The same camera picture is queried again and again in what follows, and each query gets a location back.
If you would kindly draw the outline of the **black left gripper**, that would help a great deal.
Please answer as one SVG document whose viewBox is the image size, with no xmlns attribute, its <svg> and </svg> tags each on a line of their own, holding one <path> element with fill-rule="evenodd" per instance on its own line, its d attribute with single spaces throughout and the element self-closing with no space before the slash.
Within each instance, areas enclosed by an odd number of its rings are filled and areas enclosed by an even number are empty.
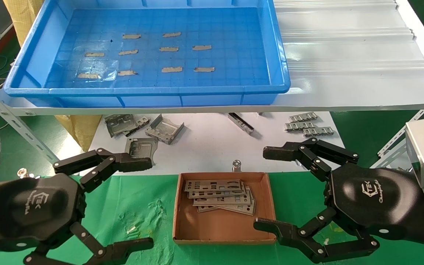
<svg viewBox="0 0 424 265">
<path fill-rule="evenodd" d="M 58 174 L 53 177 L 0 182 L 0 252 L 37 247 L 24 258 L 25 265 L 70 265 L 48 258 L 47 253 L 74 235 L 92 252 L 85 265 L 124 265 L 133 252 L 152 249 L 153 239 L 102 246 L 80 224 L 87 206 L 84 192 L 91 193 L 116 172 L 138 172 L 152 166 L 151 158 L 96 149 L 55 162 Z M 88 169 L 80 184 L 69 177 Z"/>
</svg>

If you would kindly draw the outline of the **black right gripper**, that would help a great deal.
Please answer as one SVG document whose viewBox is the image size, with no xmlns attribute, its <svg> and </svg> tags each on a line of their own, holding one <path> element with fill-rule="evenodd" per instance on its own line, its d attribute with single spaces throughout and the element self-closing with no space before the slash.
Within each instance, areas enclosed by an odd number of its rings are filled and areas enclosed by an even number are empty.
<svg viewBox="0 0 424 265">
<path fill-rule="evenodd" d="M 424 244 L 424 193 L 413 173 L 360 167 L 356 165 L 357 153 L 317 138 L 265 146 L 263 158 L 298 161 L 321 182 L 327 182 L 324 195 L 329 207 L 301 228 L 264 218 L 253 223 L 255 230 L 274 234 L 280 245 L 298 249 L 313 263 L 371 255 L 379 242 L 370 235 Z M 323 159 L 341 167 L 332 171 Z M 314 240 L 333 220 L 357 240 L 328 245 Z"/>
</svg>

